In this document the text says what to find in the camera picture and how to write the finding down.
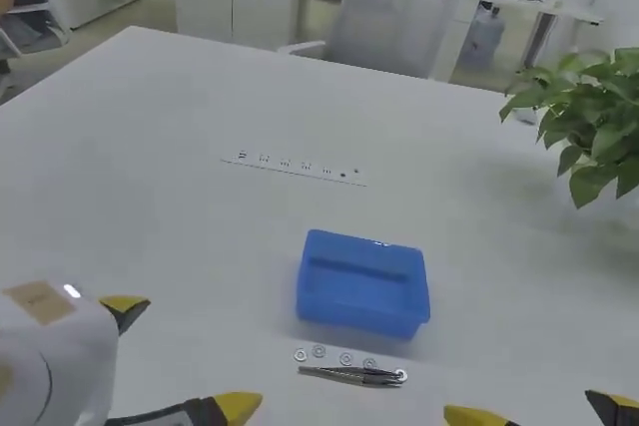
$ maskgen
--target office chair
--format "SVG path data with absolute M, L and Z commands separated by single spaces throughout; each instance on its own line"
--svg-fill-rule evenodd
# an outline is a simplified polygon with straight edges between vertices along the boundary
M 21 17 L 34 12 L 43 12 L 46 16 L 47 31 L 35 33 L 40 35 L 35 35 L 28 23 L 21 21 Z M 3 16 L 0 23 L 0 59 L 8 60 L 62 47 L 69 42 L 70 35 L 70 30 L 56 17 L 55 8 L 49 0 L 42 4 L 15 7 Z
M 458 0 L 343 0 L 325 42 L 281 53 L 427 78 Z

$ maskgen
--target blue plastic tray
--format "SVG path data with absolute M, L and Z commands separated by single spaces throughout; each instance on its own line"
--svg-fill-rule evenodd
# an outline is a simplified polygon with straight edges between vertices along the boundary
M 298 276 L 298 316 L 411 339 L 430 318 L 421 251 L 312 229 Z

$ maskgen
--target green plant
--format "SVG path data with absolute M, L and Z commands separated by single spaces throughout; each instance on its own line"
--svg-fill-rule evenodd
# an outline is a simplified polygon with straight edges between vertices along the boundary
M 570 193 L 578 209 L 617 180 L 617 199 L 639 186 L 639 48 L 569 54 L 557 68 L 523 71 L 521 87 L 499 112 L 545 111 L 537 141 L 566 147 L 557 176 L 571 172 Z

